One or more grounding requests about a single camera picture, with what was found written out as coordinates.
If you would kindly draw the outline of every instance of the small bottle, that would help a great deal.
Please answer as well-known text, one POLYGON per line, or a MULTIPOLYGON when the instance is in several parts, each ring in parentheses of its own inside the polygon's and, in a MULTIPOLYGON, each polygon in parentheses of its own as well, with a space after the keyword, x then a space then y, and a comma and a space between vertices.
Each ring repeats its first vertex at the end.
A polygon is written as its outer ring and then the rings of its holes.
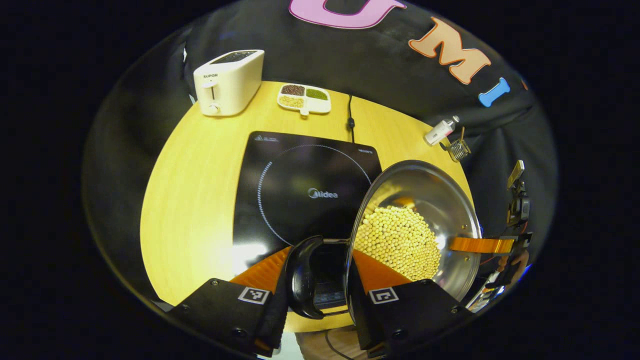
POLYGON ((424 141, 430 146, 434 146, 444 139, 445 136, 451 134, 456 129, 456 123, 460 122, 460 118, 453 115, 451 119, 445 119, 438 123, 427 135, 424 135, 424 141))

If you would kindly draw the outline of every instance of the toaster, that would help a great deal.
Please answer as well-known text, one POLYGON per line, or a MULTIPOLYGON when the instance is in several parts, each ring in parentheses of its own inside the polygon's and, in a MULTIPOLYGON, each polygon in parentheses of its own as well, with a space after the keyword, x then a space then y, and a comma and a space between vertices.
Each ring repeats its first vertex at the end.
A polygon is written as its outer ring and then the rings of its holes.
POLYGON ((262 83, 264 50, 221 55, 193 72, 200 110, 208 116, 243 111, 262 83))

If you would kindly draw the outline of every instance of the round yellow table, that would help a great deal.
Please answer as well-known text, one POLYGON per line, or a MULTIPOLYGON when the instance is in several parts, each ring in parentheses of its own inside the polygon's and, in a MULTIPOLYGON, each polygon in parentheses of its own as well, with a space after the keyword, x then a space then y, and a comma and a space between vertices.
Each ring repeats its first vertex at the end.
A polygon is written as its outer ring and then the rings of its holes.
MULTIPOLYGON (((329 90, 332 110, 311 113, 276 103, 282 83, 263 81, 247 108, 233 117, 206 117, 194 104, 164 145, 151 173, 140 219, 140 245, 147 274, 160 299, 176 306, 211 277, 232 273, 236 188, 246 139, 272 131, 351 141, 346 127, 349 96, 329 90)), ((423 136, 430 126, 398 111, 353 97, 356 143, 373 146, 382 170, 402 160, 422 160, 447 172, 472 201, 467 179, 439 145, 423 136)), ((346 306, 325 309, 338 311, 346 306)), ((285 331, 320 331, 351 325, 348 313, 323 320, 287 315, 285 331)))

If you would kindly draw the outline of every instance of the stainless steel pot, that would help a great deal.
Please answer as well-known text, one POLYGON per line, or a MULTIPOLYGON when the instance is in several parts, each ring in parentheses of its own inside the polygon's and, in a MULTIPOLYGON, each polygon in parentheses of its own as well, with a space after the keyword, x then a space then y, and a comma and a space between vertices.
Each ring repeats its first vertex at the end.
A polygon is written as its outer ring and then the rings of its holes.
POLYGON ((348 284, 358 226, 367 208, 394 206, 394 201, 399 198, 413 199, 417 211, 436 234, 442 257, 432 280, 456 300, 462 300, 476 277, 480 255, 451 251, 448 245, 455 236, 482 237, 476 214, 463 190, 444 171, 423 161, 406 160, 392 165, 373 182, 362 201, 350 239, 336 240, 313 236, 301 241, 290 251, 285 271, 287 296, 293 311, 314 319, 345 312, 323 314, 315 307, 314 276, 309 265, 309 257, 322 244, 344 244, 348 246, 344 267, 345 296, 348 311, 354 319, 348 284))

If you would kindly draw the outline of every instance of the screw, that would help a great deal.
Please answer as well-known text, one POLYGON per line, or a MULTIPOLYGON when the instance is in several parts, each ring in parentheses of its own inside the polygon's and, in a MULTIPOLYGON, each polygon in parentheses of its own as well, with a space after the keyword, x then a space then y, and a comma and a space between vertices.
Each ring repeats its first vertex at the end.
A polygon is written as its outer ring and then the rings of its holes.
POLYGON ((234 329, 232 334, 233 334, 233 336, 235 336, 237 338, 245 338, 246 337, 246 331, 244 331, 242 329, 234 329))
POLYGON ((402 339, 406 338, 406 330, 398 329, 398 330, 394 331, 393 334, 391 334, 391 337, 394 340, 402 340, 402 339))

